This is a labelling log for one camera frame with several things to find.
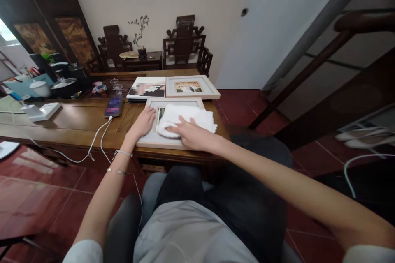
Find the white power strip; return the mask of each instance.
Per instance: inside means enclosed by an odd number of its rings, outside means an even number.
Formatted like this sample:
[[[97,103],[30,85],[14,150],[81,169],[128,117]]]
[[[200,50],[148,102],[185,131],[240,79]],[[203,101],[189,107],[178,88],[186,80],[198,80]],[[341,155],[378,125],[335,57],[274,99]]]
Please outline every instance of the white power strip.
[[[43,105],[40,109],[35,105],[29,105],[27,107],[22,107],[21,111],[29,115],[29,119],[32,122],[48,120],[51,116],[60,108],[59,103],[49,103]]]

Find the photo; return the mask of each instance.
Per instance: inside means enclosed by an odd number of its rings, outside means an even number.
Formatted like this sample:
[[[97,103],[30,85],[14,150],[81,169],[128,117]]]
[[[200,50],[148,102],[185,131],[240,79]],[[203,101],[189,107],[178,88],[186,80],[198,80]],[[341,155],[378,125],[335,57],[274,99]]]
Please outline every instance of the photo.
[[[128,99],[165,97],[165,77],[137,77],[130,88]]]
[[[162,119],[163,114],[165,113],[165,107],[158,107],[156,109],[156,123],[155,123],[155,128],[154,131],[158,128],[158,125],[160,123],[160,120]]]
[[[175,82],[177,92],[202,92],[203,89],[197,81]]]

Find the white towel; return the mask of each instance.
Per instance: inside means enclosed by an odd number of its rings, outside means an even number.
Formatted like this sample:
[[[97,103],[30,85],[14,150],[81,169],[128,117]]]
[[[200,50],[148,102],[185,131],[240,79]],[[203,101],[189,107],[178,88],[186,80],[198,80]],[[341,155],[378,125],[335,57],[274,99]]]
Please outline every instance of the white towel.
[[[163,113],[163,116],[157,127],[157,132],[168,138],[180,137],[179,134],[166,130],[166,127],[176,127],[176,123],[181,123],[181,121],[178,119],[180,115],[188,122],[190,122],[191,118],[193,118],[197,125],[211,131],[212,133],[215,133],[217,129],[217,125],[214,124],[214,117],[211,111],[206,111],[193,106],[167,104],[165,112]]]

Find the smartphone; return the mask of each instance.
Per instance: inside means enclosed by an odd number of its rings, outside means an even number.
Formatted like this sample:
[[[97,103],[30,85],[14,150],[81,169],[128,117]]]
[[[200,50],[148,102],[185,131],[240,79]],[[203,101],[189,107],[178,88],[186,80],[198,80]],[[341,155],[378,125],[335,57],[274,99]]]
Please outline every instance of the smartphone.
[[[104,112],[104,117],[108,118],[110,116],[112,117],[118,117],[122,113],[122,107],[123,107],[123,96],[113,96],[110,98],[106,111]]]

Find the white slipper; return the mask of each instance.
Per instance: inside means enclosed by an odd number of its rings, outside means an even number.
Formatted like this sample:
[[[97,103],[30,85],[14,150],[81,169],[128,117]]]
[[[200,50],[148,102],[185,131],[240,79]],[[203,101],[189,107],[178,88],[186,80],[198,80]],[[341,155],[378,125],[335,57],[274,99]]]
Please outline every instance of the white slipper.
[[[378,134],[384,134],[388,132],[387,127],[367,127],[363,129],[354,129],[352,131],[347,131],[335,136],[335,139],[339,141],[349,141],[353,139],[363,138],[366,136],[374,136]]]
[[[383,144],[395,142],[395,135],[392,133],[363,137],[347,141],[344,144],[350,148],[370,149]]]

